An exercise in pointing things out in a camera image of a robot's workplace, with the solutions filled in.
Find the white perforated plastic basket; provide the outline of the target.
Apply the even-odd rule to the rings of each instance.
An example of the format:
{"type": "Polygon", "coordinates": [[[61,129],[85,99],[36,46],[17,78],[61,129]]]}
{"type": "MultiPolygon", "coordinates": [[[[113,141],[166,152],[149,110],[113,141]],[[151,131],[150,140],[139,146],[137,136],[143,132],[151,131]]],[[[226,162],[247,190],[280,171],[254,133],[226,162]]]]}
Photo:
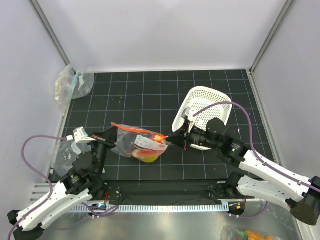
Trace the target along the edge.
{"type": "Polygon", "coordinates": [[[193,87],[186,95],[172,124],[172,133],[184,128],[182,112],[191,107],[195,126],[205,131],[207,150],[220,148],[226,141],[226,125],[231,114],[231,99],[226,94],[204,86],[193,87]]]}

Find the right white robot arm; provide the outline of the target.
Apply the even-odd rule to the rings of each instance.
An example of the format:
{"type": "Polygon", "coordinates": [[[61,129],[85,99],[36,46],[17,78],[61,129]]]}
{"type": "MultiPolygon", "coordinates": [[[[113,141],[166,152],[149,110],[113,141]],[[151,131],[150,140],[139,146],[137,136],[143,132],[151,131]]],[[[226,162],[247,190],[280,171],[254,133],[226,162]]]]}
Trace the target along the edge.
{"type": "Polygon", "coordinates": [[[230,198],[239,195],[255,197],[276,204],[302,223],[315,226],[320,217],[320,178],[298,175],[256,152],[253,147],[234,138],[224,123],[214,118],[202,130],[186,119],[169,134],[167,142],[184,150],[195,145],[216,150],[223,162],[261,178],[233,173],[225,184],[230,198]]]}

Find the yellow lemon toy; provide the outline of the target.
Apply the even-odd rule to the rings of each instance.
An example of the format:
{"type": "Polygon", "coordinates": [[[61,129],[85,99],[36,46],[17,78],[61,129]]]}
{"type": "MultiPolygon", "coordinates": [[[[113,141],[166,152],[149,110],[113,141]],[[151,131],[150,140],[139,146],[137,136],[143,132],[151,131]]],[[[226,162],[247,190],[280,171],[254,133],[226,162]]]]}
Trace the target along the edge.
{"type": "Polygon", "coordinates": [[[141,159],[143,163],[151,164],[154,163],[160,156],[154,155],[154,156],[145,156],[141,159]]]}

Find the orange zipper clear bag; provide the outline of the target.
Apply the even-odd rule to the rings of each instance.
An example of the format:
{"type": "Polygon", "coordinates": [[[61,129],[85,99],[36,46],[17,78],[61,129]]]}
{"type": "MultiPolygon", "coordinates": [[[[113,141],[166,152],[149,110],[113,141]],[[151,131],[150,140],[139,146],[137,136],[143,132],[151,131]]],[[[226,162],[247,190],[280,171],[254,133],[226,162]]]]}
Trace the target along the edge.
{"type": "Polygon", "coordinates": [[[166,136],[139,127],[111,123],[117,128],[117,140],[111,150],[125,158],[135,158],[144,163],[155,162],[170,145],[166,136]]]}

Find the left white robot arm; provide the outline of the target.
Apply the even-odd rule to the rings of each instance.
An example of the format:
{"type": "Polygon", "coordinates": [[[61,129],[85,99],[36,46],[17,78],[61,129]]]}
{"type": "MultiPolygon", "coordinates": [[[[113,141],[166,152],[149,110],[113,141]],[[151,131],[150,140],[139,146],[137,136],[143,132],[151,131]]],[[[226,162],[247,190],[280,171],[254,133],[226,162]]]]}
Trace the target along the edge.
{"type": "Polygon", "coordinates": [[[107,131],[88,135],[78,127],[72,135],[61,137],[61,142],[81,143],[90,146],[90,151],[80,153],[72,167],[49,192],[24,210],[12,210],[8,221],[13,226],[10,234],[15,239],[39,238],[56,219],[73,207],[90,200],[101,200],[107,186],[102,179],[103,168],[109,150],[116,147],[118,129],[112,126],[107,131]]]}

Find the watermelon slice toy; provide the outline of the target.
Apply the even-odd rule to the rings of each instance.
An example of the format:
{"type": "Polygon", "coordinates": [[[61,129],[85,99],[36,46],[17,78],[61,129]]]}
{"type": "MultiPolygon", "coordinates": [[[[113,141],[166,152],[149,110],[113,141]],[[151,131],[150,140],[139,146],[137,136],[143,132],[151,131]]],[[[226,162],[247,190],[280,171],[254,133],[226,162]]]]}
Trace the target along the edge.
{"type": "Polygon", "coordinates": [[[138,135],[135,144],[140,149],[138,156],[147,157],[147,156],[157,156],[165,152],[168,148],[168,145],[165,144],[164,135],[151,135],[149,137],[138,135]]]}

